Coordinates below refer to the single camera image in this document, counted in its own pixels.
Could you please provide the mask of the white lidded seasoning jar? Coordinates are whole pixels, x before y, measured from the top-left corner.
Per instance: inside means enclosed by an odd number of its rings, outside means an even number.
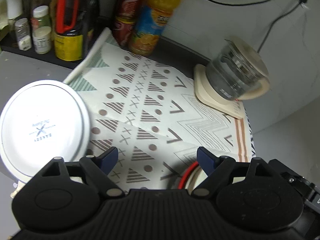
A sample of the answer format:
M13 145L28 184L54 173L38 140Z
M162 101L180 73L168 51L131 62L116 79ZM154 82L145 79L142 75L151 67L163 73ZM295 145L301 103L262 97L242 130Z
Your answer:
M46 54L52 48L51 27L41 27L33 31L33 42L38 54Z

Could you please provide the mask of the orange juice bottle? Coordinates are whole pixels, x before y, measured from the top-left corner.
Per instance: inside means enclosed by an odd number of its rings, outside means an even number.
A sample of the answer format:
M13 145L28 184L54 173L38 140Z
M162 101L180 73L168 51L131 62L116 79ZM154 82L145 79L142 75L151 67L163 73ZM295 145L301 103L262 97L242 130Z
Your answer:
M145 0L129 41L129 50L138 55L150 55L180 2L181 0Z

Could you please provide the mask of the cream kettle base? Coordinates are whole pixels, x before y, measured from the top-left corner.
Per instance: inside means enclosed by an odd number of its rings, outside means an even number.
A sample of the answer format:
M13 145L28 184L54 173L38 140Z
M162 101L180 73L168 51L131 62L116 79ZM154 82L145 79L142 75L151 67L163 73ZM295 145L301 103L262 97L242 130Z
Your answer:
M229 101L219 96L210 85L206 76L206 67L202 64L194 67L194 91L196 97L209 107L237 119L243 119L246 116L242 102Z

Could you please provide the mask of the patterned table cloth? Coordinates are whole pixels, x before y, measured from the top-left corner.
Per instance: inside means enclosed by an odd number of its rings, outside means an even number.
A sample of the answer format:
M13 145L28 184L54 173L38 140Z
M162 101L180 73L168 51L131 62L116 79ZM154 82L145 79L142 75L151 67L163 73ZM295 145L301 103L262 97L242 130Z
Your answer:
M116 147L118 161L109 177L124 190L171 187L200 146L240 162L255 155L246 118L202 104L193 79L122 50L109 29L62 83L80 95L89 113L84 156Z

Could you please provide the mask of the pale green bowl front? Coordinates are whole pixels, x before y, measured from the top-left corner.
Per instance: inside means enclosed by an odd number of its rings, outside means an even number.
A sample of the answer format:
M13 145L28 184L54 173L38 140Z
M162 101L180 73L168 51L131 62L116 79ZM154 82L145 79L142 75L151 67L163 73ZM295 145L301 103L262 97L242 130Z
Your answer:
M203 171L201 167L198 166L187 179L184 188L188 191L189 194L191 194L192 191L196 187L198 187L206 178L206 173Z

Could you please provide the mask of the red drink can upper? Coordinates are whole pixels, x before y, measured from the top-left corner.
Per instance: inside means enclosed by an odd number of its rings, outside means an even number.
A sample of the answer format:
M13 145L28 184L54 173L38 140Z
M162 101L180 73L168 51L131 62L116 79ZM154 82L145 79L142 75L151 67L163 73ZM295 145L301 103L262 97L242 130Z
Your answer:
M118 16L128 20L135 19L144 0L121 0Z

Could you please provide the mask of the white plate Bakery print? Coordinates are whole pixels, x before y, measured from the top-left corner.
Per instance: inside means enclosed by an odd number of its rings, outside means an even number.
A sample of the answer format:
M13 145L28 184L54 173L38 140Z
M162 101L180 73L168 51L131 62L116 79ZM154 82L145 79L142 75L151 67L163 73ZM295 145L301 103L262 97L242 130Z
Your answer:
M55 157L77 161L87 151L90 119L80 95L55 80L20 88L1 112L1 159L27 183Z

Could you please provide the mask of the red drink can lower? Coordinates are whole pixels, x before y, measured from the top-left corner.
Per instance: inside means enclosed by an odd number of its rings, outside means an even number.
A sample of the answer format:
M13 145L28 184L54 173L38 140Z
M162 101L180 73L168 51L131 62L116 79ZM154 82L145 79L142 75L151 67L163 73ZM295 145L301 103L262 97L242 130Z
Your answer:
M121 47L127 45L136 21L117 17L113 29L113 36Z

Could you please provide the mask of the red drink can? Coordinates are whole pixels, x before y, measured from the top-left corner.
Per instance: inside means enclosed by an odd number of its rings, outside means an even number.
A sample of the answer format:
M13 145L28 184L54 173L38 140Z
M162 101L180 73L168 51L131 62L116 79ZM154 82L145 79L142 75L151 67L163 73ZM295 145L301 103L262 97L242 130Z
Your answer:
M118 16L128 20L135 19L144 0L121 0Z
M113 29L113 36L121 47L127 45L136 21L117 17Z

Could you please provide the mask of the glass electric kettle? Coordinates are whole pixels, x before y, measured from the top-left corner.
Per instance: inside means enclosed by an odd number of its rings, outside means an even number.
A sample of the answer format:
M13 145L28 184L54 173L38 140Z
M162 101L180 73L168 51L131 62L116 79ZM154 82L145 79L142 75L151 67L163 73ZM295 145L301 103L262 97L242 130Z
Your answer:
M205 80L221 98L251 100L270 90L269 73L260 55L244 40L226 39L215 59L205 67Z

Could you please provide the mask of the red and black bowl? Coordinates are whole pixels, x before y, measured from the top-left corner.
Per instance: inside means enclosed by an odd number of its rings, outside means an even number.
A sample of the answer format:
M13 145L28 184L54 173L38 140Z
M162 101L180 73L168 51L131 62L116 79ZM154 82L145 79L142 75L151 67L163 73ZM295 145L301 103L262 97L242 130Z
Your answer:
M199 163L198 161L195 161L194 163L192 163L185 171L185 173L183 174L183 176L180 179L180 182L178 184L178 189L184 189L185 185L187 184L188 179L190 178L191 174L199 167Z

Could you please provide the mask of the clear spice shaker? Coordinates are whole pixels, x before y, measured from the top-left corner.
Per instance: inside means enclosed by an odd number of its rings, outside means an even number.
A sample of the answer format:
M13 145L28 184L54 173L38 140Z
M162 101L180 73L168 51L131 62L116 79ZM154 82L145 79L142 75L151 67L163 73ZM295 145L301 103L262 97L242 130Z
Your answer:
M15 33L19 50L29 50L32 44L27 18L21 18L15 22Z

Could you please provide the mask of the soy sauce jug yellow label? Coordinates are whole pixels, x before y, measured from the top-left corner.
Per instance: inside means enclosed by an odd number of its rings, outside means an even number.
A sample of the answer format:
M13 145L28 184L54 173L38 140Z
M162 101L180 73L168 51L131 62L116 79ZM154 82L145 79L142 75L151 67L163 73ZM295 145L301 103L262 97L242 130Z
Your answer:
M82 59L83 3L85 0L57 0L54 50L58 59L72 62Z

